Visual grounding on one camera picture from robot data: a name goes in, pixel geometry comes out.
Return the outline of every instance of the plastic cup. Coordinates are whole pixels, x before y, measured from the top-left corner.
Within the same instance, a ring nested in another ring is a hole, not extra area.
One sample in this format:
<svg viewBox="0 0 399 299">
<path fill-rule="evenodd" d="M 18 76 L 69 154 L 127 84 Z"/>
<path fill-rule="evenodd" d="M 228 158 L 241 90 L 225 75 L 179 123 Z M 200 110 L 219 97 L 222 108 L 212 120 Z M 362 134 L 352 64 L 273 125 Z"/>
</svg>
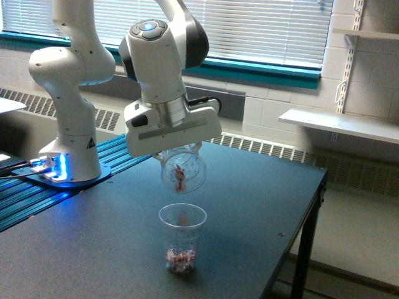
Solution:
<svg viewBox="0 0 399 299">
<path fill-rule="evenodd" d="M 194 191 L 206 178 L 206 165 L 198 151 L 201 143 L 168 149 L 154 155 L 161 163 L 163 184 L 177 193 Z"/>
<path fill-rule="evenodd" d="M 170 204 L 159 212 L 165 231 L 166 268 L 184 275 L 195 268 L 206 213 L 192 204 Z"/>
</svg>

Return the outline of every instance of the dark gray table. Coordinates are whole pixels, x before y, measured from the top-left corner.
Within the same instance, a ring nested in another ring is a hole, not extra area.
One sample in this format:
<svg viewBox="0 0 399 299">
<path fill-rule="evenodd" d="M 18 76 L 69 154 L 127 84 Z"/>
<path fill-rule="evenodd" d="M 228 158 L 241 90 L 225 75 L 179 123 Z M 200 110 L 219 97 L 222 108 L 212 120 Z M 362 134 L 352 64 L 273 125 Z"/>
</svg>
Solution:
<svg viewBox="0 0 399 299">
<path fill-rule="evenodd" d="M 304 225 L 292 296 L 300 298 L 324 169 L 205 144 L 208 177 L 173 194 L 146 160 L 0 233 L 7 298 L 259 298 Z M 168 273 L 158 211 L 174 202 L 208 213 L 197 269 Z"/>
</svg>

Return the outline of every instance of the heater vent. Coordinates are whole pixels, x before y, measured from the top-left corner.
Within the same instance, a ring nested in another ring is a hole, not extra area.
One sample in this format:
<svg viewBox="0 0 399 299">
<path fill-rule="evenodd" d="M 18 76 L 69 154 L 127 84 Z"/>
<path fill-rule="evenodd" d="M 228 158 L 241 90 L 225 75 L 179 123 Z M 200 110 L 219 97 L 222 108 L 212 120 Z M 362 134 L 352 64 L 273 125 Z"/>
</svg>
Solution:
<svg viewBox="0 0 399 299">
<path fill-rule="evenodd" d="M 399 196 L 399 167 L 367 160 L 338 158 L 336 155 L 314 154 L 295 146 L 223 133 L 210 143 L 276 156 L 329 170 L 329 181 L 390 196 Z"/>
<path fill-rule="evenodd" d="M 57 118 L 57 111 L 51 98 L 31 95 L 29 93 L 17 92 L 0 88 L 0 98 L 6 98 L 26 105 L 24 111 L 33 114 Z M 103 109 L 95 109 L 95 126 L 107 131 L 114 131 L 120 113 Z"/>
</svg>

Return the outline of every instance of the metal wall rail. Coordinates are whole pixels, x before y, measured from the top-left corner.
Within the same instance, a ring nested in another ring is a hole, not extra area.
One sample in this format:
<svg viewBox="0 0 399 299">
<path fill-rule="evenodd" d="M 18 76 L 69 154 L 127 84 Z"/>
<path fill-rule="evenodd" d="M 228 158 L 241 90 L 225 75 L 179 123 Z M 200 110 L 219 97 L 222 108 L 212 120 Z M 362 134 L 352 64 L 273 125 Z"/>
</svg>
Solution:
<svg viewBox="0 0 399 299">
<path fill-rule="evenodd" d="M 97 145 L 100 161 L 120 173 L 150 156 L 132 158 L 127 152 L 125 135 Z M 76 195 L 78 191 L 60 191 L 23 179 L 0 180 L 0 232 Z"/>
</svg>

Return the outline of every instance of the robot control button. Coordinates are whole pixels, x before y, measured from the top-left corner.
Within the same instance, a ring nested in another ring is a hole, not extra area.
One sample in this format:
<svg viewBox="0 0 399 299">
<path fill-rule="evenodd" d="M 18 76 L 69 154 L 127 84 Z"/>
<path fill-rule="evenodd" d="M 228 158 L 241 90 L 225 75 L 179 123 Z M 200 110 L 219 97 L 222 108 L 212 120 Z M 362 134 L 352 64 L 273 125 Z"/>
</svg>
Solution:
<svg viewBox="0 0 399 299">
<path fill-rule="evenodd" d="M 131 123 L 134 128 L 137 128 L 138 126 L 147 126 L 148 118 L 146 115 L 140 114 L 132 118 Z"/>
<path fill-rule="evenodd" d="M 145 39 L 157 39 L 162 35 L 162 33 L 163 30 L 161 28 L 155 28 L 154 30 L 144 31 L 142 37 Z"/>
<path fill-rule="evenodd" d="M 156 20 L 156 22 L 158 23 L 158 26 L 162 27 L 162 28 L 166 28 L 166 23 L 161 21 L 161 20 Z"/>
<path fill-rule="evenodd" d="M 149 30 L 156 28 L 157 26 L 158 26 L 158 24 L 156 22 L 150 21 L 150 22 L 141 23 L 138 26 L 138 28 L 140 28 L 143 31 L 149 31 Z"/>
<path fill-rule="evenodd" d="M 133 33 L 133 34 L 135 34 L 135 35 L 138 35 L 141 31 L 140 31 L 140 28 L 138 28 L 137 25 L 133 25 L 133 26 L 130 28 L 130 32 Z"/>
</svg>

